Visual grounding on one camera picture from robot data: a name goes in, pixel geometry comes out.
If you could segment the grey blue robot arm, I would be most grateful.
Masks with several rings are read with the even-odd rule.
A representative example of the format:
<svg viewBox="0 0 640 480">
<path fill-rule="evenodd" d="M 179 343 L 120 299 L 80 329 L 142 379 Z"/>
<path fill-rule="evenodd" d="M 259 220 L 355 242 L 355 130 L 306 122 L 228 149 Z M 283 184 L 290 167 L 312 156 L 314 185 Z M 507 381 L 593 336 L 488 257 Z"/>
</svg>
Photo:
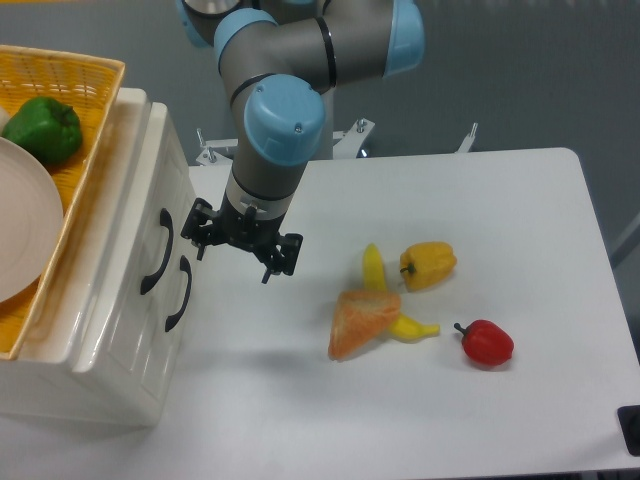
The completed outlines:
<svg viewBox="0 0 640 480">
<path fill-rule="evenodd" d="M 237 149 L 219 208 L 197 200 L 182 235 L 228 244 L 267 276 L 292 275 L 303 238 L 279 229 L 307 163 L 331 138 L 324 96 L 416 68 L 425 52 L 412 1 L 180 1 L 191 41 L 212 48 Z"/>
</svg>

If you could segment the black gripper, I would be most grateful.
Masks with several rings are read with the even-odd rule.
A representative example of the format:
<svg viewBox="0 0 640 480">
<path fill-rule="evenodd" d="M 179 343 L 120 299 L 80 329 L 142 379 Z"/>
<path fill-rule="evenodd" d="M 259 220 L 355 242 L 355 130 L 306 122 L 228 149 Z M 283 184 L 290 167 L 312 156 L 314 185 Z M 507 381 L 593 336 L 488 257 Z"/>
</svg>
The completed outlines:
<svg viewBox="0 0 640 480">
<path fill-rule="evenodd" d="M 253 253 L 265 266 L 261 279 L 267 284 L 272 276 L 295 272 L 303 236 L 298 233 L 279 233 L 284 216 L 259 219 L 258 213 L 241 213 L 224 194 L 221 208 L 213 209 L 202 198 L 196 198 L 187 214 L 181 237 L 196 248 L 198 261 L 209 246 L 228 244 Z"/>
</svg>

